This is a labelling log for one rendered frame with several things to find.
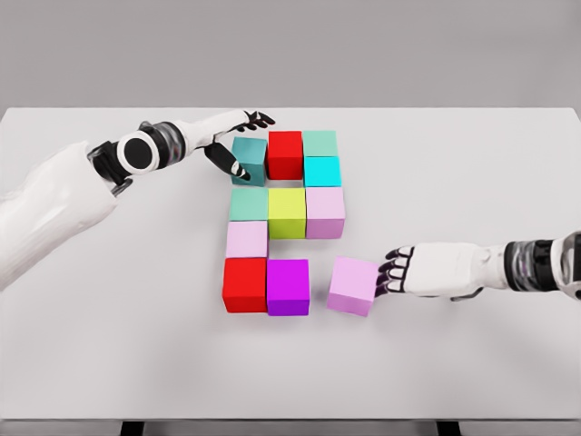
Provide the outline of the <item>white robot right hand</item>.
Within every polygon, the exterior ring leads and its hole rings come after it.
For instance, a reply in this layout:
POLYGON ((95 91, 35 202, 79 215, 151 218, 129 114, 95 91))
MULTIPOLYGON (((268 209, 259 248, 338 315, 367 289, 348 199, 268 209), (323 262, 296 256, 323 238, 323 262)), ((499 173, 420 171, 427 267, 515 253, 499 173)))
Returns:
POLYGON ((484 289, 473 274, 477 246, 470 243, 419 243, 385 255, 378 269, 375 296, 407 293, 461 301, 484 289))

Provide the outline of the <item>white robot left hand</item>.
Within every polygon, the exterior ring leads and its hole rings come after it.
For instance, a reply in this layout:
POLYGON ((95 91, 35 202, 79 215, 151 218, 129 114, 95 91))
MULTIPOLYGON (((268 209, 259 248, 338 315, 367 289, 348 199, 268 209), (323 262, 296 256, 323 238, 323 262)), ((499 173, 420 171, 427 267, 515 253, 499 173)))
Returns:
POLYGON ((221 138, 231 132, 243 133, 267 129, 276 122, 269 115, 260 112, 248 112, 242 109, 215 115, 207 120, 202 128, 202 136, 196 142, 196 149, 203 149, 205 156, 222 172, 241 179, 251 180, 250 173, 222 143, 221 138))

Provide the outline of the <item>dark teal block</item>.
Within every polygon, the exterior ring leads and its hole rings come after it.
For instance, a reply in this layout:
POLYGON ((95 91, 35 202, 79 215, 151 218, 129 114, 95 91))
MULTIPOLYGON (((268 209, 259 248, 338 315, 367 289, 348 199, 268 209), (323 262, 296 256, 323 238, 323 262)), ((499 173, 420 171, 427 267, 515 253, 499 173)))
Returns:
POLYGON ((232 183, 264 187, 266 151, 267 141, 265 139, 236 136, 233 139, 231 152, 246 172, 250 174, 251 179, 245 181, 233 176, 232 183))

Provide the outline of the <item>pale pink block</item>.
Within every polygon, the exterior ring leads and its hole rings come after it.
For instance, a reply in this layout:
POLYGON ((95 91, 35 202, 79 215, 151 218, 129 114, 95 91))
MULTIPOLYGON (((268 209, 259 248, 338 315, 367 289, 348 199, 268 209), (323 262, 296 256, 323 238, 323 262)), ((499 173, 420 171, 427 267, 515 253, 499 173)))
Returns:
POLYGON ((227 258, 266 258, 268 256, 266 221, 231 221, 228 224, 227 258))
POLYGON ((343 189, 307 187, 306 212, 307 239, 339 239, 346 219, 343 189))
POLYGON ((379 265, 337 256, 330 278, 327 308, 367 317, 375 299, 379 265))

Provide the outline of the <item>red block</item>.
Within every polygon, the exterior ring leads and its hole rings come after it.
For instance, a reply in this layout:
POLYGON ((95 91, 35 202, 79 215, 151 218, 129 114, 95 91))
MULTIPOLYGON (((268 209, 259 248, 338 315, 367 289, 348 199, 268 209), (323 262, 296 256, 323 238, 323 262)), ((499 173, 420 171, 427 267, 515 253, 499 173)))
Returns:
POLYGON ((266 278, 266 258, 227 258, 222 281, 226 311, 267 312, 266 278))
POLYGON ((269 132, 267 168, 272 180, 300 180, 303 177, 301 131, 269 132))

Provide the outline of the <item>mint green block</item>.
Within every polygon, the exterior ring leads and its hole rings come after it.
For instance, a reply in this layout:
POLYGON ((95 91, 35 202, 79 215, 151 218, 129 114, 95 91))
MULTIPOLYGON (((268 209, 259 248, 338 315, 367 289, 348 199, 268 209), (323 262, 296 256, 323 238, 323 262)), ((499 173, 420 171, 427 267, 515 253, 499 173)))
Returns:
POLYGON ((231 191, 229 219, 240 221, 267 221, 269 193, 267 188, 235 188, 231 191))
POLYGON ((303 155, 306 157, 338 156, 337 135, 333 130, 302 132, 303 155))

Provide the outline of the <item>yellow-green block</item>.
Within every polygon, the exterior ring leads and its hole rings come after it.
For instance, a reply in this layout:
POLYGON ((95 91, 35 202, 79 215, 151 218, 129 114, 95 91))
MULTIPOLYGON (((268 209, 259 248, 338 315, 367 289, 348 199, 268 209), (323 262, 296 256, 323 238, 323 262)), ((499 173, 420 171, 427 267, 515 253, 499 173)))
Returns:
POLYGON ((272 240, 306 238, 306 193, 304 188, 270 188, 268 224, 272 240))

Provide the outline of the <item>cyan block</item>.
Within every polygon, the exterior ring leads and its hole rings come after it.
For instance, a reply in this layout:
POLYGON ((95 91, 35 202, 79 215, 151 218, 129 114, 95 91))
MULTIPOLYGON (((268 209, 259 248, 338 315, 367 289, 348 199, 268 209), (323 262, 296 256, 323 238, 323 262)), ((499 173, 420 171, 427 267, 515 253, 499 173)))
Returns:
POLYGON ((307 156, 304 158, 303 172, 306 187, 342 186, 338 156, 307 156))

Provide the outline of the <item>magenta purple block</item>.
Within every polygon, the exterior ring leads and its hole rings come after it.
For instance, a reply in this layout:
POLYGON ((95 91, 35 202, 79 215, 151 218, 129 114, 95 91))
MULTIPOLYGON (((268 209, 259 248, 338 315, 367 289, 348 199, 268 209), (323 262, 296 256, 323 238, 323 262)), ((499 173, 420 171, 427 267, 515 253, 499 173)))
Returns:
POLYGON ((309 261, 269 259, 266 297, 270 316, 307 316, 310 312, 309 261))

